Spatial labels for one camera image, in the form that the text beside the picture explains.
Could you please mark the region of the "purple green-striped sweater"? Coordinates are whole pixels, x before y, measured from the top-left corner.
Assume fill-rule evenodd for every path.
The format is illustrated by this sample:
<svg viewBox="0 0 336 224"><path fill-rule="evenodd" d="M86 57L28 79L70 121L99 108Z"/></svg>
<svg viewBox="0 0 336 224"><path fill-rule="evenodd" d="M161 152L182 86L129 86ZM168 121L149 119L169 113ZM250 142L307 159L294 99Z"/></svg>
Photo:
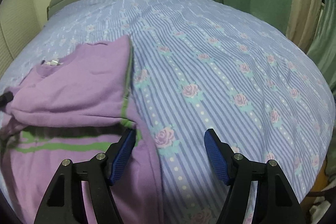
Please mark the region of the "purple green-striped sweater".
<svg viewBox="0 0 336 224"><path fill-rule="evenodd" d="M160 163L131 94L131 62L128 36L80 44L55 65L34 66L10 88L14 98L1 109L1 138L8 140L1 170L22 222L33 223L63 159L88 160L129 127L137 143L112 187L118 211L125 223L163 223Z"/></svg>

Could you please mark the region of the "white louvered wardrobe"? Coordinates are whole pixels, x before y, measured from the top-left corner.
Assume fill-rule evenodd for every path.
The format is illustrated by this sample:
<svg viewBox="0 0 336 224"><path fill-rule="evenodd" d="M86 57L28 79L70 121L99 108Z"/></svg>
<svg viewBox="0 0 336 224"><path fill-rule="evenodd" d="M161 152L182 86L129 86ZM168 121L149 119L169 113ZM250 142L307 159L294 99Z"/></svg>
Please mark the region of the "white louvered wardrobe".
<svg viewBox="0 0 336 224"><path fill-rule="evenodd" d="M1 75L40 31L34 0L1 1Z"/></svg>

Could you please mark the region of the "blue floral bedspread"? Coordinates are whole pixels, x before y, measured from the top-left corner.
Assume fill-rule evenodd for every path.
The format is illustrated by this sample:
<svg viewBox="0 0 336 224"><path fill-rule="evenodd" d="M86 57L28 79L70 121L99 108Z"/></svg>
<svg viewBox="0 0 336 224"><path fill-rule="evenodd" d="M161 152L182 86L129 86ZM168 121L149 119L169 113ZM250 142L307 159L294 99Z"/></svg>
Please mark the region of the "blue floral bedspread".
<svg viewBox="0 0 336 224"><path fill-rule="evenodd" d="M228 188L204 134L252 161L275 160L298 201L330 144L333 95L280 31L212 0L80 0L57 12L1 78L1 92L80 44L128 36L131 94L160 163L163 223L215 223Z"/></svg>

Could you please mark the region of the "beige curtain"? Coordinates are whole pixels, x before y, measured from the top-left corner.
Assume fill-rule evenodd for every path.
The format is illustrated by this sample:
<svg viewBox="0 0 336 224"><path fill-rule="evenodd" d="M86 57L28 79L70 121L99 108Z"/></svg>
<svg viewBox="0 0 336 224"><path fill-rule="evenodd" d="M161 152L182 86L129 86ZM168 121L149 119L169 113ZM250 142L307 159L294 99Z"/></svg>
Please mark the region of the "beige curtain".
<svg viewBox="0 0 336 224"><path fill-rule="evenodd" d="M286 37L307 52L314 39L322 0L292 0Z"/></svg>

